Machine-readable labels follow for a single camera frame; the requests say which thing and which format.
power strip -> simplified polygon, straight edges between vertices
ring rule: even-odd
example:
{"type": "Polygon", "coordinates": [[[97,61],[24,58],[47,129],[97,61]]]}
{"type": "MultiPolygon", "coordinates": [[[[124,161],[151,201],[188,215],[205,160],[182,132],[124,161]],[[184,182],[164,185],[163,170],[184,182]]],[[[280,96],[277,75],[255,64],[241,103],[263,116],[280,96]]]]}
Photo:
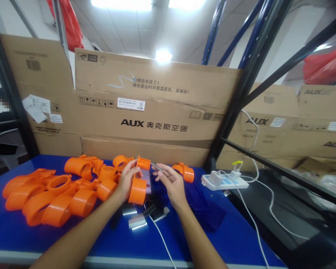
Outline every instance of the power strip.
{"type": "Polygon", "coordinates": [[[220,174],[217,171],[212,171],[210,175],[202,175],[202,185],[206,186],[208,189],[212,191],[218,190],[226,190],[226,189],[246,189],[249,187],[249,184],[242,179],[241,177],[237,177],[232,182],[232,179],[229,178],[227,174],[220,174]],[[220,185],[214,184],[213,182],[221,182],[220,185]]]}

barcode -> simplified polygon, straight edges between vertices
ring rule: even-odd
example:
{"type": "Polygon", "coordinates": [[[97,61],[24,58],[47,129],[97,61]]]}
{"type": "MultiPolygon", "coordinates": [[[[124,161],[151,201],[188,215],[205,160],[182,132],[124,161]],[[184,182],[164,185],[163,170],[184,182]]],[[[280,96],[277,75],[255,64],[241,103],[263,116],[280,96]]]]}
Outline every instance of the barcode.
{"type": "Polygon", "coordinates": [[[26,60],[27,68],[32,71],[40,71],[40,63],[39,61],[33,61],[33,60],[26,60]]]}
{"type": "Polygon", "coordinates": [[[274,103],[274,97],[272,96],[264,96],[265,103],[274,103]]]}

ceiling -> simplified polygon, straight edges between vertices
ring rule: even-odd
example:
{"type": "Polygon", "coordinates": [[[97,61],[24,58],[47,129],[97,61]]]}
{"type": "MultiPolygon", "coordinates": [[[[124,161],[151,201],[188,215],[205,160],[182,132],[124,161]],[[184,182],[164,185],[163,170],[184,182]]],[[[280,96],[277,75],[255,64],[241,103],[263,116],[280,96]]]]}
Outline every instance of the ceiling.
{"type": "MultiPolygon", "coordinates": [[[[216,65],[257,0],[228,0],[210,58],[216,65]]],[[[330,7],[336,0],[294,0],[290,12],[310,4],[330,7]]],[[[151,12],[100,9],[90,0],[72,0],[82,33],[103,51],[155,58],[168,49],[172,61],[199,64],[218,0],[206,0],[195,12],[168,8],[169,0],[153,1],[151,12]]]]}

charging cable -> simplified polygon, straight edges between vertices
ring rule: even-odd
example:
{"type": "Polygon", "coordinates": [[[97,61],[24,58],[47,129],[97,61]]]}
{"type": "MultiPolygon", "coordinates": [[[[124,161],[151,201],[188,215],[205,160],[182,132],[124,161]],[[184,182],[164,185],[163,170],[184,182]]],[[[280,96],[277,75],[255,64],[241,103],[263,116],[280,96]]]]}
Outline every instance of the charging cable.
{"type": "Polygon", "coordinates": [[[177,267],[175,266],[174,261],[173,261],[173,259],[172,259],[172,256],[171,256],[171,254],[169,253],[168,247],[167,247],[167,245],[166,245],[166,243],[165,243],[165,241],[164,241],[164,238],[163,238],[163,235],[162,235],[160,229],[158,228],[157,224],[153,221],[153,219],[152,219],[152,217],[151,217],[150,215],[149,215],[149,218],[150,218],[150,220],[153,222],[153,224],[156,226],[156,228],[157,228],[157,230],[158,230],[158,232],[159,232],[159,234],[160,234],[160,236],[161,236],[161,238],[162,238],[163,244],[164,244],[164,246],[165,246],[165,249],[166,249],[166,251],[167,251],[167,253],[168,253],[169,258],[171,259],[171,262],[172,262],[172,265],[173,265],[174,269],[177,269],[177,267]]]}

cardboard flap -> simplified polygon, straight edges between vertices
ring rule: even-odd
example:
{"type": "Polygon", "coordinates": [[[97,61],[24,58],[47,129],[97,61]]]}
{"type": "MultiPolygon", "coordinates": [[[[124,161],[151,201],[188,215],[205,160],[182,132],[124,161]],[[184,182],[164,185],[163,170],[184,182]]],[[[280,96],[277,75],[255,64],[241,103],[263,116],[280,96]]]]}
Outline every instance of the cardboard flap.
{"type": "Polygon", "coordinates": [[[17,82],[73,89],[72,71],[58,41],[1,35],[17,82]]]}
{"type": "Polygon", "coordinates": [[[336,120],[336,86],[302,85],[299,111],[305,118],[336,120]]]}
{"type": "MultiPolygon", "coordinates": [[[[252,91],[254,91],[259,84],[260,83],[254,83],[252,91]]],[[[295,89],[285,85],[270,86],[244,108],[247,112],[288,117],[297,117],[299,115],[298,109],[298,98],[295,95],[295,89]]]]}
{"type": "Polygon", "coordinates": [[[80,90],[225,108],[240,70],[76,49],[80,90]]]}

